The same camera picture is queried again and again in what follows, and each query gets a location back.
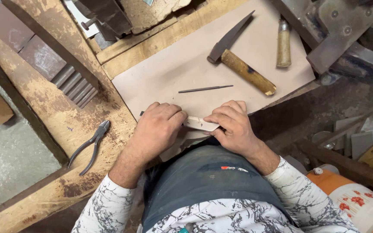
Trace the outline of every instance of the white patterned sleeve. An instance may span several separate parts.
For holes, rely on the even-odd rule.
[[[71,232],[123,232],[132,205],[132,195],[133,189],[118,186],[106,175]]]
[[[329,196],[283,158],[265,179],[304,232],[359,233],[348,215]]]

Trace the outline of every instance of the hammer head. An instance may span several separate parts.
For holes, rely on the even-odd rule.
[[[241,19],[238,24],[236,24],[225,36],[223,36],[218,43],[216,43],[213,47],[213,49],[210,52],[210,55],[208,55],[207,60],[211,63],[216,63],[217,60],[221,57],[223,52],[227,49],[227,47],[230,45],[230,42],[235,37],[235,35],[238,33],[238,31],[242,28],[242,26],[247,22],[247,20],[251,17],[251,15],[254,13],[254,10],[248,14],[245,18]]]

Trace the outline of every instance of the chisel handle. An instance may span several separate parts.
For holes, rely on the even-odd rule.
[[[276,86],[272,82],[247,65],[230,50],[226,49],[223,52],[221,61],[266,95],[272,95],[276,92]]]
[[[287,21],[282,19],[278,29],[276,67],[286,68],[290,65],[290,27]]]

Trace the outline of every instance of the white shirt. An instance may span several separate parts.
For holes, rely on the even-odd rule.
[[[359,232],[344,211],[283,158],[277,169],[264,178],[300,228],[290,225],[285,215],[267,202],[218,199],[177,209],[147,232],[177,233],[187,223],[194,224],[194,233]],[[72,233],[123,232],[132,195],[133,189],[122,188],[106,176],[83,209]]]

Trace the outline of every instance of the pliers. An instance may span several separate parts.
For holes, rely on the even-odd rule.
[[[67,168],[70,168],[71,163],[73,162],[73,160],[76,158],[76,156],[82,150],[84,150],[87,146],[91,145],[94,142],[95,143],[95,148],[94,148],[94,151],[93,151],[92,158],[90,159],[90,162],[87,165],[87,167],[82,172],[80,172],[80,174],[79,174],[79,175],[84,175],[87,172],[87,170],[89,170],[90,167],[93,165],[93,162],[95,161],[96,154],[97,154],[97,144],[99,143],[101,138],[104,136],[104,134],[106,133],[109,126],[110,126],[110,121],[105,120],[104,122],[102,122],[99,125],[99,127],[97,128],[93,137],[91,139],[89,139],[87,142],[83,143],[83,145],[81,145],[79,148],[77,148],[77,150],[73,153],[73,155],[70,158],[70,161],[68,162]]]

